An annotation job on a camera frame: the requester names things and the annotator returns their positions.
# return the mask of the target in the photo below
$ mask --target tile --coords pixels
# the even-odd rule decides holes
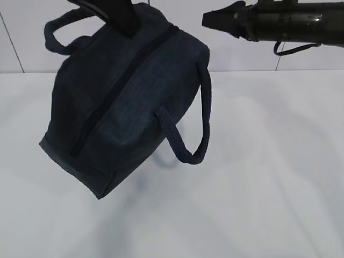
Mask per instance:
[[[43,29],[48,21],[75,8],[76,5],[66,0],[1,0],[0,10],[25,72],[57,71],[66,57],[45,49]],[[81,35],[94,34],[103,24],[97,17],[92,17],[66,26],[55,35],[66,45]]]
[[[202,27],[205,12],[232,4],[226,0],[150,0],[165,16],[181,29],[194,35],[211,50],[211,71],[275,70],[278,57],[273,54],[272,42],[249,42],[225,32]]]
[[[284,50],[304,44],[287,42]],[[333,46],[313,47],[299,53],[283,56],[278,70],[342,70],[344,48]]]
[[[0,73],[22,73],[5,26],[0,19]]]

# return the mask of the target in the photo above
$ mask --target zipper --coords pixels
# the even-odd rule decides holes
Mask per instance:
[[[136,54],[135,58],[129,64],[117,83],[112,87],[110,92],[106,95],[105,99],[102,101],[99,107],[90,115],[90,117],[84,123],[81,132],[69,153],[70,156],[77,157],[79,155],[88,136],[106,114],[113,102],[125,89],[125,86],[134,75],[134,73],[140,68],[143,62],[146,61],[152,53],[154,53],[160,46],[167,42],[178,31],[179,28],[177,26],[171,25],[160,36],[149,42]]]

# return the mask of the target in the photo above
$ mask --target bag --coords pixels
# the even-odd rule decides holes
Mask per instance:
[[[45,27],[46,47],[70,57],[59,69],[51,122],[40,146],[98,199],[109,194],[167,138],[184,163],[203,161],[209,142],[209,49],[147,4],[134,6],[142,28],[127,38],[109,24],[61,45],[53,33],[91,17],[72,10]],[[199,86],[203,137],[192,155],[176,124]]]

